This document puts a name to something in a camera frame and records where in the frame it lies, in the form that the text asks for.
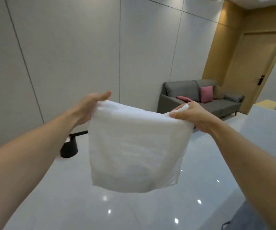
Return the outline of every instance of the door frame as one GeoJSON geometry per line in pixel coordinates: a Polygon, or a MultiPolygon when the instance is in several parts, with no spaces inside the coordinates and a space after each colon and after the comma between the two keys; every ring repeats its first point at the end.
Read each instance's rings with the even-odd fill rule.
{"type": "MultiPolygon", "coordinates": [[[[241,45],[242,40],[243,40],[243,38],[244,38],[244,35],[245,35],[245,34],[262,34],[262,33],[276,33],[276,30],[270,30],[270,29],[269,29],[269,30],[256,30],[256,31],[243,31],[243,32],[241,32],[240,38],[239,38],[239,40],[238,40],[236,49],[235,49],[235,51],[234,51],[234,53],[233,53],[233,56],[232,56],[232,59],[231,59],[231,61],[230,61],[229,66],[228,66],[228,70],[227,70],[226,74],[228,74],[228,72],[229,72],[229,70],[230,70],[232,61],[234,60],[234,57],[235,57],[235,55],[237,54],[237,52],[238,52],[238,50],[239,50],[239,48],[240,48],[240,45],[241,45]]],[[[270,73],[272,72],[272,69],[273,69],[275,63],[276,63],[276,55],[274,56],[273,61],[270,63],[270,65],[269,65],[267,71],[264,73],[265,78],[264,78],[262,84],[259,86],[259,88],[258,88],[258,90],[257,90],[257,92],[256,92],[256,94],[255,94],[255,96],[254,96],[254,98],[253,98],[253,105],[255,104],[255,102],[256,102],[256,100],[257,100],[259,94],[261,93],[261,91],[262,91],[262,89],[263,89],[265,83],[267,82],[267,79],[268,79],[270,73]]]]}

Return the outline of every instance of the person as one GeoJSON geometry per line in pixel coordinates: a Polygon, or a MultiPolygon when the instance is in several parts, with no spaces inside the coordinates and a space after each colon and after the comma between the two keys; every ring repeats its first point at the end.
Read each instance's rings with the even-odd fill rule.
{"type": "MultiPolygon", "coordinates": [[[[89,121],[97,102],[110,95],[89,94],[54,120],[0,147],[0,229],[43,178],[70,132],[89,121]]],[[[276,228],[276,158],[196,102],[170,117],[190,121],[213,137],[248,202],[276,228]]]]}

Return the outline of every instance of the fingernail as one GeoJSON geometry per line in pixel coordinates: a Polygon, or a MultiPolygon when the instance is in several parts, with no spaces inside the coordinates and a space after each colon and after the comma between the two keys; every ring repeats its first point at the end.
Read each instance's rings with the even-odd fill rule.
{"type": "Polygon", "coordinates": [[[170,113],[169,113],[169,116],[170,116],[171,118],[175,118],[176,113],[175,113],[175,112],[170,112],[170,113]]]}

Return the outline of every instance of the person's left arm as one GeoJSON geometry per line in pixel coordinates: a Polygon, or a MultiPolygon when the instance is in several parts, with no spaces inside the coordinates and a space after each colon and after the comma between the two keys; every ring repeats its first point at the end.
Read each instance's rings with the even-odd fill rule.
{"type": "Polygon", "coordinates": [[[110,95],[89,94],[75,108],[0,147],[0,229],[41,181],[71,131],[110,95]]]}

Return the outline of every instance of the gray sofa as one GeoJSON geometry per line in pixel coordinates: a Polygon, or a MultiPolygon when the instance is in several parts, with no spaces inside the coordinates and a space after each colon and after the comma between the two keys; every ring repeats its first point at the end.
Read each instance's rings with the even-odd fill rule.
{"type": "MultiPolygon", "coordinates": [[[[159,97],[157,112],[163,114],[185,103],[177,99],[176,96],[185,96],[200,102],[201,87],[214,86],[215,84],[216,82],[210,79],[165,82],[159,97]]],[[[243,100],[243,95],[225,94],[224,99],[214,99],[212,102],[200,104],[207,111],[221,118],[232,113],[236,114],[243,100]]]]}

